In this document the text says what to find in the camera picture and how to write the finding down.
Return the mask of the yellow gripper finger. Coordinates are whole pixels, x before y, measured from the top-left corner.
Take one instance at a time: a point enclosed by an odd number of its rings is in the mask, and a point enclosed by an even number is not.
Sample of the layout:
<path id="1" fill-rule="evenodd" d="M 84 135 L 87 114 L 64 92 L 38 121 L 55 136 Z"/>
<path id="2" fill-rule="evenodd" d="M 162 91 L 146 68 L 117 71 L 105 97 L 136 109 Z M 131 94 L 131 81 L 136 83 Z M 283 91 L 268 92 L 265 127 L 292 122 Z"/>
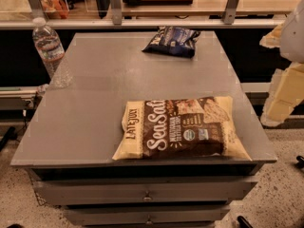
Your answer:
<path id="1" fill-rule="evenodd" d="M 260 121 L 265 126 L 283 124 L 295 107 L 304 101 L 304 64 L 291 63 L 286 69 L 276 69 L 270 82 L 269 96 L 263 106 Z"/>
<path id="2" fill-rule="evenodd" d="M 259 44 L 265 48 L 279 48 L 282 27 L 282 24 L 277 25 L 272 31 L 261 38 Z"/>

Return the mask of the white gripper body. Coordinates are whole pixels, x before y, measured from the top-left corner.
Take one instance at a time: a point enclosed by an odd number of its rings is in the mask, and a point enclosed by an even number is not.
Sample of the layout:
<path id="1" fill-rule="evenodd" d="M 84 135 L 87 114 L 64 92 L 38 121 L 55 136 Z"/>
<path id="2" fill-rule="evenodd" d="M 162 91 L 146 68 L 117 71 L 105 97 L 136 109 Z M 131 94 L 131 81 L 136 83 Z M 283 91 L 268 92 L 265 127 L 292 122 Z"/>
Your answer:
<path id="1" fill-rule="evenodd" d="M 304 0 L 287 16 L 281 31 L 280 55 L 304 63 Z"/>

